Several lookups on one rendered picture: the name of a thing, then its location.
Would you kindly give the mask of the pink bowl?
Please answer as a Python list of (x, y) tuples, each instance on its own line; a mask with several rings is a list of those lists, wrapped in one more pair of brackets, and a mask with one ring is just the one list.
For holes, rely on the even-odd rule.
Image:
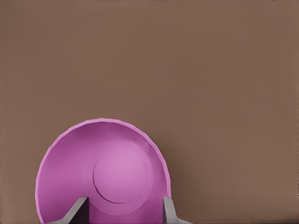
[(157, 145), (115, 119), (88, 120), (61, 134), (36, 178), (42, 223), (63, 218), (80, 197), (88, 197), (93, 224), (159, 224), (169, 196), (170, 175)]

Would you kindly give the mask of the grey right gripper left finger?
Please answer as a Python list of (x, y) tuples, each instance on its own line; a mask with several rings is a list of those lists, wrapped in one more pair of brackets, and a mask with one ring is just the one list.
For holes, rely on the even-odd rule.
[(66, 215), (54, 224), (89, 224), (89, 198), (80, 197)]

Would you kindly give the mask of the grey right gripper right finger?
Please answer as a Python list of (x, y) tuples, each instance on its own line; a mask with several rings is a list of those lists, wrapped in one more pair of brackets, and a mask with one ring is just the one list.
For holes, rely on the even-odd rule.
[(177, 217), (171, 197), (163, 197), (163, 224), (193, 224)]

